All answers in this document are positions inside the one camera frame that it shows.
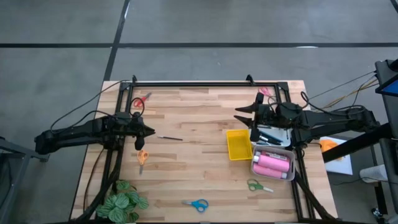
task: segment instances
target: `butcher block tabletop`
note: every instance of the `butcher block tabletop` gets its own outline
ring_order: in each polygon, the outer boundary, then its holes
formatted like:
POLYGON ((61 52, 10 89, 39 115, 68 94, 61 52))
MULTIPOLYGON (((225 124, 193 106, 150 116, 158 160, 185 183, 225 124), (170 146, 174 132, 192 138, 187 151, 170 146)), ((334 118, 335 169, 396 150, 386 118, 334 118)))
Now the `butcher block tabletop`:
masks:
MULTIPOLYGON (((289 84, 292 102, 303 106, 305 102, 300 92, 305 91, 304 82, 282 82, 289 84)), ((104 82, 103 89, 113 83, 104 82)), ((98 110, 113 114, 118 90, 119 84, 102 93, 98 110)), ((155 135, 145 138, 143 149, 149 153, 149 158, 141 176, 135 138, 127 137, 124 145, 120 179, 128 180, 149 202, 147 209, 135 210, 140 216, 138 222, 297 221, 290 182, 254 175, 250 171, 251 161, 231 161, 228 157, 226 131, 247 129, 233 116, 250 116, 235 108, 253 103, 258 87, 134 87, 133 90, 133 98, 152 92, 145 101, 142 117, 145 125, 156 131, 155 135), (158 135, 183 141, 161 139, 158 135), (250 178, 274 192, 250 191, 246 183, 250 178), (204 213, 182 203, 182 200, 200 198, 210 204, 204 213)), ((82 214, 85 189, 101 150, 100 145, 88 146, 71 218, 82 214)), ((106 153, 102 153, 91 180, 88 204, 100 189, 105 157, 106 153)), ((337 217, 318 145, 310 144, 305 149, 304 161, 311 191, 326 210, 337 217)), ((307 214, 303 194, 298 188, 303 212, 307 214)))

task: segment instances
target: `concrete floor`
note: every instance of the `concrete floor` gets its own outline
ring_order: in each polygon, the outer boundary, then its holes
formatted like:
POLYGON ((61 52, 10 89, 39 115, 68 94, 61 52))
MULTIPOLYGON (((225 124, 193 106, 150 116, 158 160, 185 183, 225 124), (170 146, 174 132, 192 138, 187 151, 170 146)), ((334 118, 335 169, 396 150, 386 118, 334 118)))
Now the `concrete floor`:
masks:
MULTIPOLYGON (((112 42, 123 2, 0 0, 0 43, 112 42)), ((398 30, 391 27, 397 21, 388 0, 132 0, 121 42, 395 42, 398 30)), ((119 49, 111 80, 133 74, 139 80, 242 80, 251 74, 256 80, 304 80, 313 96, 373 71, 375 61, 394 59, 397 51, 119 49)), ((34 136, 100 90, 109 53, 110 49, 0 49, 0 136, 33 147, 34 136)), ((313 102, 324 105, 366 79, 313 102)), ((352 101, 353 97, 339 106, 352 101)), ((357 104, 373 110, 381 123, 387 121, 381 96, 373 89, 363 91, 357 104)), ((77 121, 95 106, 90 103, 58 127, 77 121)), ((30 163, 13 223, 68 220, 84 149, 62 149, 48 163, 30 163)), ((354 176, 330 175, 330 182, 356 179, 360 169, 371 166, 369 153, 353 155, 354 176)), ((376 206, 373 188, 357 183, 333 186, 332 191, 340 218, 374 222, 369 212, 376 206), (368 196, 354 194, 358 189, 368 196)))

